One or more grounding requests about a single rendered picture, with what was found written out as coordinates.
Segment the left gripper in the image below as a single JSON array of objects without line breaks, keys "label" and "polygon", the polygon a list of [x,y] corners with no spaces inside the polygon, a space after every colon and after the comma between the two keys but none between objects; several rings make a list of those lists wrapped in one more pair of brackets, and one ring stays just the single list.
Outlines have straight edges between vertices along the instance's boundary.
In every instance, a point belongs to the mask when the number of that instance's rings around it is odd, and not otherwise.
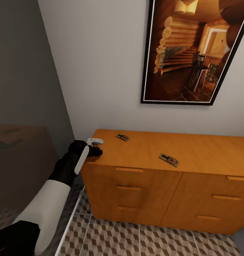
[{"label": "left gripper", "polygon": [[91,153],[90,153],[90,155],[88,155],[87,157],[92,157],[92,156],[98,157],[98,156],[100,156],[100,155],[103,154],[103,151],[100,150],[99,147],[94,148],[94,147],[90,146],[90,148],[91,148]]}]

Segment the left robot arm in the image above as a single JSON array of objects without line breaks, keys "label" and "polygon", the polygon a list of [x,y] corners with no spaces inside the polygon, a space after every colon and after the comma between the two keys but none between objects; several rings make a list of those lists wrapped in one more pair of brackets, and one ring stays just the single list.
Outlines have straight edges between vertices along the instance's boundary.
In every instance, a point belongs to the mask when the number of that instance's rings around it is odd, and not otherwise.
[{"label": "left robot arm", "polygon": [[31,203],[11,226],[0,230],[0,256],[39,256],[49,246],[56,232],[70,189],[87,157],[103,151],[93,145],[103,140],[74,140],[68,153],[59,159],[54,171]]}]

